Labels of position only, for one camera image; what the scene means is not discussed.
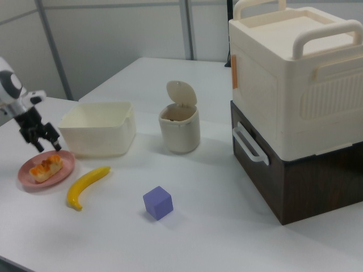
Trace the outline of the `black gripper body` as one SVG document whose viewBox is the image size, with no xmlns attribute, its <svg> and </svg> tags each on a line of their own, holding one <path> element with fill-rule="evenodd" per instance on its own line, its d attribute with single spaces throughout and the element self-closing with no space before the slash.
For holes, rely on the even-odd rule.
<svg viewBox="0 0 363 272">
<path fill-rule="evenodd" d="M 27 143 L 38 144 L 39 138 L 48 140 L 51 144 L 58 144 L 59 133 L 48 122 L 42 123 L 42 117 L 35 107 L 15 117 L 20 126 L 20 133 Z"/>
</svg>

